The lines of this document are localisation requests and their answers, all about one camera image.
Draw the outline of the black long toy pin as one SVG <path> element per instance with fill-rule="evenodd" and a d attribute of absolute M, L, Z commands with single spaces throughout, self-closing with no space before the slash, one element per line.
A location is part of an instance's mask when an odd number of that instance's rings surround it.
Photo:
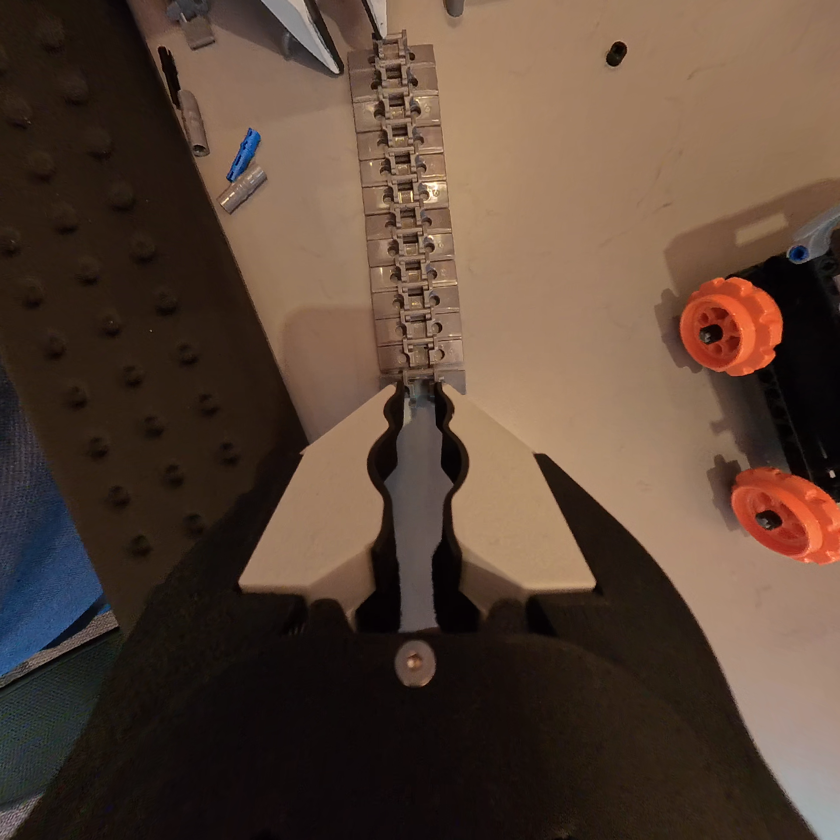
<path fill-rule="evenodd" d="M 172 52 L 163 45 L 157 47 L 157 55 L 161 64 L 165 84 L 169 92 L 172 104 L 175 109 L 181 109 L 180 91 L 181 84 L 178 70 Z"/>

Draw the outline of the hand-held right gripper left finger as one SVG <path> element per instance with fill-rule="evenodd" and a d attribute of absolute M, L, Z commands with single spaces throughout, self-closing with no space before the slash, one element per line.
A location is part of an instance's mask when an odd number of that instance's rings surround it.
<path fill-rule="evenodd" d="M 389 384 L 310 444 L 238 579 L 243 593 L 333 600 L 363 632 L 401 625 L 392 499 L 404 387 Z"/>

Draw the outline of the toy vehicle with orange wheels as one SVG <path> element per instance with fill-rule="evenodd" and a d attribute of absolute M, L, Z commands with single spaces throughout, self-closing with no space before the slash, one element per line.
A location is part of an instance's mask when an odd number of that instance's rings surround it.
<path fill-rule="evenodd" d="M 756 375 L 789 471 L 737 474 L 731 510 L 764 548 L 804 564 L 839 559 L 839 208 L 782 254 L 694 290 L 679 337 L 694 362 Z"/>

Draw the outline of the grey connector tube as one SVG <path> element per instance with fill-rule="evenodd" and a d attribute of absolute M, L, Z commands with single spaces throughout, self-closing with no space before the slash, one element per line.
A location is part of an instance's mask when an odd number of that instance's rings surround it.
<path fill-rule="evenodd" d="M 232 214 L 249 200 L 266 181 L 266 172 L 259 164 L 252 163 L 228 185 L 227 190 L 217 199 L 217 202 L 227 214 Z"/>
<path fill-rule="evenodd" d="M 199 158 L 209 155 L 203 115 L 196 97 L 189 90 L 182 88 L 178 91 L 178 102 L 185 137 L 191 153 Z"/>

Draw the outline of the dark studded panel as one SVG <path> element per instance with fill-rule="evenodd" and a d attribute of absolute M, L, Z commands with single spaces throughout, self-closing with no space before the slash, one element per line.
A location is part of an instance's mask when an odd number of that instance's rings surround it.
<path fill-rule="evenodd" d="M 307 443 L 126 2 L 1 3 L 2 361 L 119 623 Z"/>

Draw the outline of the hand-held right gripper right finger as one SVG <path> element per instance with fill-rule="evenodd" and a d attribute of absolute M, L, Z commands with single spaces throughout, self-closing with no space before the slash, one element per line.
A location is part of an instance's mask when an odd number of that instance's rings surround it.
<path fill-rule="evenodd" d="M 473 632 L 500 602 L 593 593 L 593 572 L 532 449 L 452 385 L 436 384 L 434 404 L 452 483 L 433 556 L 441 631 Z"/>

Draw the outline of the blue toy pin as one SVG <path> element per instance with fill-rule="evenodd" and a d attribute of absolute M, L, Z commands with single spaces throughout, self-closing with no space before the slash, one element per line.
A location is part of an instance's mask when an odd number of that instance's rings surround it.
<path fill-rule="evenodd" d="M 238 152 L 232 161 L 226 179 L 228 183 L 235 182 L 242 174 L 244 174 L 250 166 L 252 160 L 256 155 L 259 147 L 261 137 L 259 132 L 252 128 L 248 128 L 245 137 L 241 141 Z"/>

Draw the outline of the dark green pad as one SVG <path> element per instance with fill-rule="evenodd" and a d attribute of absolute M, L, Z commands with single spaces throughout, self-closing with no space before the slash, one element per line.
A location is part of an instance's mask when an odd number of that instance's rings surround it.
<path fill-rule="evenodd" d="M 110 629 L 2 688 L 3 811 L 41 795 L 67 760 L 122 645 Z"/>

